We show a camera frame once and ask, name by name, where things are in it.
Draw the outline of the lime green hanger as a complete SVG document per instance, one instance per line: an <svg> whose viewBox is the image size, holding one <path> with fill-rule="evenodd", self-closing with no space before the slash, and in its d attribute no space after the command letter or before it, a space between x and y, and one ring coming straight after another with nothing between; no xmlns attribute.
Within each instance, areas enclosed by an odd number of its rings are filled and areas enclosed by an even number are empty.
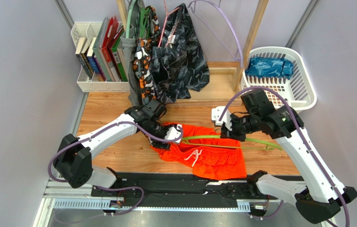
<svg viewBox="0 0 357 227"><path fill-rule="evenodd" d="M208 147L216 147L216 148L241 148L241 149L253 149L249 147L240 147L240 146L223 146L223 145L212 145L212 144L198 144L198 143L191 143L189 142L190 140L200 140L200 139L220 139L219 135L200 135L200 136L190 136L190 137L183 137L181 139L181 143L189 144L189 145L199 145L199 146L208 146ZM265 145L265 148L256 148L260 150L283 150L281 146L278 144L270 143L270 142L265 142L262 140L258 139L251 139L251 138L246 138L245 141L248 142L254 142L258 144Z"/></svg>

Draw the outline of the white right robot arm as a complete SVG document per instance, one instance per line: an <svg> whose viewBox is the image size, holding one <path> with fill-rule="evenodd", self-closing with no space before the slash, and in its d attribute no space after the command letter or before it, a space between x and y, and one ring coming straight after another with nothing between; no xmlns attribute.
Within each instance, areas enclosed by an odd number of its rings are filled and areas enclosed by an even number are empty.
<svg viewBox="0 0 357 227"><path fill-rule="evenodd" d="M347 205L357 198L354 187L345 186L328 168L312 141L298 113L284 101L276 108L268 98L274 90L249 87L236 94L245 108L244 116L230 113L229 107L211 111L211 120L221 129L221 138L245 141L246 135L262 132L274 139L287 153L304 183L277 178L265 171L247 177L247 191L253 197L272 196L296 207L310 223L330 222L344 211L345 225L350 225Z"/></svg>

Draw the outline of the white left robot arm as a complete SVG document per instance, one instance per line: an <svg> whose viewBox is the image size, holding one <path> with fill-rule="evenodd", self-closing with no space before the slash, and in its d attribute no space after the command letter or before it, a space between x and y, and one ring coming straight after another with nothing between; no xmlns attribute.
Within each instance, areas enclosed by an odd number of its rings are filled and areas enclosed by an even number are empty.
<svg viewBox="0 0 357 227"><path fill-rule="evenodd" d="M111 188L117 176L111 168L93 165L93 159L118 141L142 132L150 145L169 149L171 143L180 143L183 129L180 124L163 125L159 119L167 109L158 100L146 105L132 106L112 122L81 136L63 137L57 153L49 162L50 177L72 188L90 184L98 188Z"/></svg>

